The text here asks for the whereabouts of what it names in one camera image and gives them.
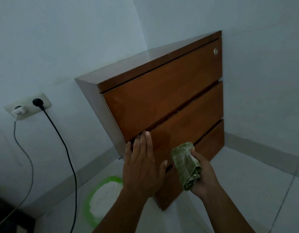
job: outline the cabinet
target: cabinet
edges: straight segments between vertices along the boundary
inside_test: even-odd
[[[183,191],[170,151],[191,141],[212,159],[224,146],[221,31],[136,54],[76,78],[120,156],[140,132],[151,132],[159,165],[155,199],[165,210]]]

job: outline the green bowl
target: green bowl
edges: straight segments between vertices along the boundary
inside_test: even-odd
[[[103,186],[104,184],[107,184],[111,181],[115,181],[115,182],[122,184],[122,179],[119,178],[118,176],[109,176],[98,184],[98,186],[87,196],[87,198],[84,202],[83,213],[84,213],[85,219],[90,224],[90,226],[92,226],[93,228],[97,227],[97,225],[101,222],[102,218],[99,219],[99,218],[93,217],[93,215],[90,212],[90,201],[91,201],[93,195],[95,194],[95,192],[97,191],[97,189],[99,189],[101,186]]]

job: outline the white powder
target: white powder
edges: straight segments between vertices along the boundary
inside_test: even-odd
[[[90,212],[95,218],[103,218],[118,198],[123,186],[111,181],[101,186],[90,200]]]

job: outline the drawer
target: drawer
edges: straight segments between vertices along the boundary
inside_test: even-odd
[[[194,144],[195,150],[207,159],[212,159],[224,146],[224,121],[219,121],[214,128],[211,128],[205,135]],[[155,194],[155,199],[162,210],[167,207],[183,191],[175,168],[166,173],[162,188]]]
[[[103,97],[126,141],[155,127],[222,76],[221,39],[215,40]]]
[[[180,144],[195,143],[223,117],[223,82],[219,82],[184,109],[151,131],[155,162],[168,160]]]
[[[224,120],[221,120],[194,147],[195,151],[210,161],[223,148],[224,143]]]

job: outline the green cloth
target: green cloth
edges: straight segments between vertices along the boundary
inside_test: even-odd
[[[184,190],[192,188],[200,178],[201,166],[198,160],[190,154],[195,149],[191,142],[186,142],[171,150],[171,158],[179,175]]]

